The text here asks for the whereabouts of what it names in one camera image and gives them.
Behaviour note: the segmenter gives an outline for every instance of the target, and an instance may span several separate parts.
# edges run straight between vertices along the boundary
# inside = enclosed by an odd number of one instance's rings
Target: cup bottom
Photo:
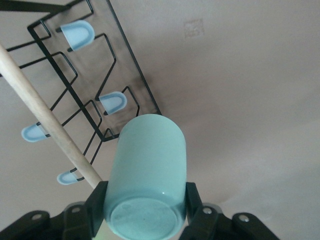
[[[110,229],[127,240],[163,240],[182,227],[181,216],[166,203],[148,197],[130,198],[119,203],[110,215]]]

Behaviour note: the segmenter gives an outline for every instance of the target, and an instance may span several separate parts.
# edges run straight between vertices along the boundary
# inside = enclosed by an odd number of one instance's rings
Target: metal screw
[[[249,222],[249,218],[246,215],[243,215],[243,214],[239,216],[239,219],[242,222],[245,222],[245,223]]]
[[[209,208],[209,207],[204,207],[203,209],[202,209],[202,211],[205,213],[205,214],[212,214],[212,210],[211,210],[211,208]]]
[[[75,207],[71,210],[73,214],[80,212],[80,207]]]
[[[33,215],[33,216],[31,217],[31,220],[35,221],[35,220],[40,219],[41,217],[42,217],[42,214],[37,213],[37,214],[35,214],[35,215]]]

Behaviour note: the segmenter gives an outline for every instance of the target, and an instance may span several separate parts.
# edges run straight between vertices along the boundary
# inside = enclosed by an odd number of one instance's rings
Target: cup
[[[164,240],[186,218],[186,141],[170,119],[145,114],[122,129],[104,201],[110,229],[127,240]]]

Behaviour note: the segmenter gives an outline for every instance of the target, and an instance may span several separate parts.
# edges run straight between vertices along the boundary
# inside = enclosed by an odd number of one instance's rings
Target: plastic cup
[[[104,217],[128,240],[164,240],[186,218],[186,141],[180,128],[157,114],[138,116],[122,129]]]

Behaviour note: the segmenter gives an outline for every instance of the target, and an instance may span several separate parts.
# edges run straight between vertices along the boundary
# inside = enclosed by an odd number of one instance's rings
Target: wooden dowel
[[[66,130],[61,126],[55,115],[50,111],[38,92],[31,85],[18,65],[0,44],[0,73],[19,95],[44,129],[70,159],[73,165],[85,177],[91,187],[96,188],[102,181],[86,157],[73,142]]]

